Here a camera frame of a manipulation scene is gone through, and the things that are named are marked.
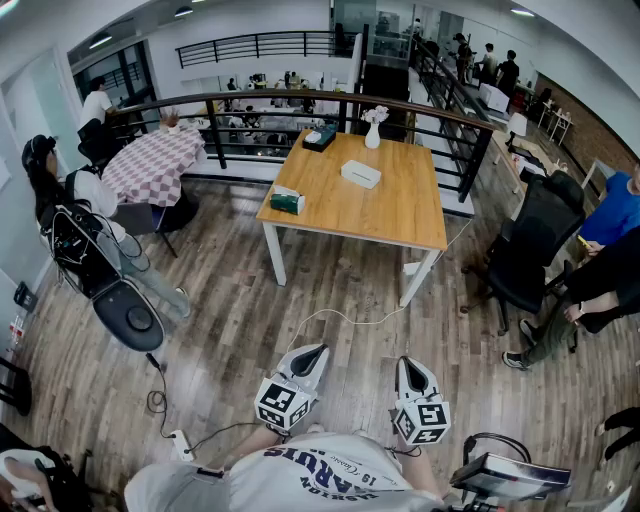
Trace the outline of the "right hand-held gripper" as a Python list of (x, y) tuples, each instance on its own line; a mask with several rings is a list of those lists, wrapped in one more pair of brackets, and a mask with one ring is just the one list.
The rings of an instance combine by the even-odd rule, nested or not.
[[(396, 365), (395, 390), (399, 398), (436, 396), (435, 375), (418, 360), (401, 356)], [(431, 445), (442, 441), (450, 429), (450, 405), (435, 398), (398, 400), (393, 424), (407, 445)]]

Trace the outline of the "dark green tissue pack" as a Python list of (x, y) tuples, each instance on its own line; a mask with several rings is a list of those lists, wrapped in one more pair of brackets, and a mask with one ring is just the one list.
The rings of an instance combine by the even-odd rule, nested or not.
[(275, 185), (269, 203), (274, 210), (299, 215), (304, 210), (305, 200), (306, 197), (297, 191), (281, 185)]

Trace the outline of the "white tissue box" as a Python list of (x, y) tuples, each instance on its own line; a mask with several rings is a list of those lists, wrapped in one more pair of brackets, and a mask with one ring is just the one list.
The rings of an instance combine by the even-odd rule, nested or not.
[(381, 172), (355, 160), (349, 160), (341, 167), (341, 176), (366, 189), (373, 189), (381, 179)]

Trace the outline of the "person's right forearm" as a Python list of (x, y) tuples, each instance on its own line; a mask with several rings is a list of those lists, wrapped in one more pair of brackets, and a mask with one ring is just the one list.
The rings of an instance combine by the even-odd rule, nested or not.
[(395, 456), (402, 467), (403, 478), (414, 489), (426, 491), (438, 499), (442, 498), (442, 493), (434, 476), (431, 460), (424, 448), (420, 445), (408, 446), (399, 437), (395, 448)]

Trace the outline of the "person's grey printed shirt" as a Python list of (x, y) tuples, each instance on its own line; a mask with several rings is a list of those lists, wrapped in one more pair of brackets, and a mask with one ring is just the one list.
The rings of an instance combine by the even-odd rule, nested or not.
[(128, 512), (444, 512), (443, 498), (414, 489), (395, 449), (363, 431), (311, 426), (252, 453), (221, 462), (154, 463), (125, 487)]

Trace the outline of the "black flat device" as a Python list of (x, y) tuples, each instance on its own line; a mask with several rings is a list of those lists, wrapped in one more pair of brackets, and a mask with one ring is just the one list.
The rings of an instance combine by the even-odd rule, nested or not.
[(450, 485), (484, 497), (542, 499), (565, 489), (571, 471), (485, 453), (454, 472)]

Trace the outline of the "white power strip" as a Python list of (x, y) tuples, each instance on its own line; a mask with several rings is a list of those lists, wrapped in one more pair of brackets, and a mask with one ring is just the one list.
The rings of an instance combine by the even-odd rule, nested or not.
[(193, 462), (195, 456), (193, 449), (187, 440), (183, 430), (174, 430), (169, 434), (169, 438), (173, 441), (178, 457), (184, 462)]

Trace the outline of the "black chair with round hub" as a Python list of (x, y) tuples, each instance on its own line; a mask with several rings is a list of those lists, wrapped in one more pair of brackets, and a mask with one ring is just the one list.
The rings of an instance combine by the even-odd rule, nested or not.
[(164, 342), (157, 311), (132, 281), (114, 282), (92, 299), (92, 306), (111, 335), (129, 349), (152, 352)]

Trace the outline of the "blue-grey chair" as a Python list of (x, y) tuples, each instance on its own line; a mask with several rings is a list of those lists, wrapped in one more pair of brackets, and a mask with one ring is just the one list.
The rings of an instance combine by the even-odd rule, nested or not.
[(173, 257), (177, 258), (177, 252), (166, 235), (165, 213), (165, 208), (149, 203), (121, 203), (112, 219), (132, 236), (158, 234)]

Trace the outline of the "dark green tray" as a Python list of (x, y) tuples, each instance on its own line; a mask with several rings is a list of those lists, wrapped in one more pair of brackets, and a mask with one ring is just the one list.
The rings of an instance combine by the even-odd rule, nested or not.
[(322, 137), (321, 139), (316, 142), (316, 143), (308, 143), (305, 142), (304, 139), (306, 137), (306, 135), (304, 136), (303, 140), (302, 140), (302, 147), (304, 149), (310, 150), (310, 151), (314, 151), (314, 152), (323, 152), (336, 138), (336, 128), (334, 126), (326, 126), (326, 127), (317, 127), (312, 131), (318, 131), (322, 133)]

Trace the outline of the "light wooden desk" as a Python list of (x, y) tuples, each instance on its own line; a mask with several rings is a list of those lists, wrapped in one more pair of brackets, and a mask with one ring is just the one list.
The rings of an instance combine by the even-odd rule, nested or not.
[[(511, 153), (508, 151), (506, 145), (508, 139), (509, 135), (505, 132), (493, 132), (492, 141), (498, 146), (498, 156), (496, 157), (494, 164), (502, 162), (507, 166), (511, 177), (515, 180), (515, 186), (513, 187), (512, 192), (514, 194), (523, 195), (526, 191), (527, 185), (520, 179), (520, 172), (518, 171), (517, 163), (513, 160)], [(517, 147), (521, 147), (529, 151), (536, 159), (538, 159), (547, 175), (553, 172), (553, 163), (538, 144), (519, 137), (514, 139), (514, 143)]]

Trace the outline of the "black backpack rig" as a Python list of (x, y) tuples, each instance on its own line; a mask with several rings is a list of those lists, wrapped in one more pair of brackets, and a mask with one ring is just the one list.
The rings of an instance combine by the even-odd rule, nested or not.
[(76, 292), (93, 300), (123, 277), (117, 241), (102, 216), (79, 203), (49, 205), (39, 224), (59, 274)]

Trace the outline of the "white floor lamp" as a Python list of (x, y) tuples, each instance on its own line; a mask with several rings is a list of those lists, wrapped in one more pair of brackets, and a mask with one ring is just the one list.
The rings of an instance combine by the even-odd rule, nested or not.
[(516, 136), (518, 137), (526, 136), (526, 130), (527, 130), (527, 118), (523, 114), (518, 112), (512, 114), (507, 124), (507, 132), (509, 134), (509, 139), (506, 142), (506, 146), (508, 150), (511, 150)]

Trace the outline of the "black mesh chair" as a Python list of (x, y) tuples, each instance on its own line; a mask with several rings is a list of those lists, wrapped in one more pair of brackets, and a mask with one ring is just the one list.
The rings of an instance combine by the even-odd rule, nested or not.
[(94, 166), (104, 167), (114, 155), (111, 132), (96, 118), (87, 122), (79, 131), (78, 151)]

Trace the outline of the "black balcony railing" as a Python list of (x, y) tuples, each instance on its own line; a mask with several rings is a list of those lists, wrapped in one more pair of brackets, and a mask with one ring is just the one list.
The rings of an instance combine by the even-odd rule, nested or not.
[(181, 69), (229, 60), (278, 56), (350, 57), (357, 32), (274, 31), (262, 32), (178, 47)]

